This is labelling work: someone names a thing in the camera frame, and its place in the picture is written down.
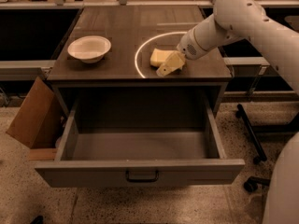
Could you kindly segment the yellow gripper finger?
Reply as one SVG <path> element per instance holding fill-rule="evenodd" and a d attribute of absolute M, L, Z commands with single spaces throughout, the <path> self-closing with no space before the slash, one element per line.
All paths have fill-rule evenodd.
<path fill-rule="evenodd" d="M 185 63 L 185 55 L 179 51 L 173 51 L 160 65 L 156 73 L 159 77 L 165 77 L 182 68 Z"/>

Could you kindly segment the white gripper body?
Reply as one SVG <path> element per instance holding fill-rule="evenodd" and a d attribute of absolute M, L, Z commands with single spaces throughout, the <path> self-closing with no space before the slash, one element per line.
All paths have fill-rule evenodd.
<path fill-rule="evenodd" d="M 195 38 L 195 29 L 191 29 L 180 39 L 177 50 L 189 60 L 197 60 L 206 55 L 206 50 L 199 45 Z"/>

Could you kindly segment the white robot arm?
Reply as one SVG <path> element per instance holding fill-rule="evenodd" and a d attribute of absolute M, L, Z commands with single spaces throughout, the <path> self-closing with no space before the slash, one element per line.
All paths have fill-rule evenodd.
<path fill-rule="evenodd" d="M 189 30 L 177 50 L 197 60 L 242 38 L 299 93 L 299 34 L 268 18 L 254 0 L 216 0 L 213 14 Z M 274 166 L 263 224 L 299 224 L 299 133 L 281 150 Z"/>

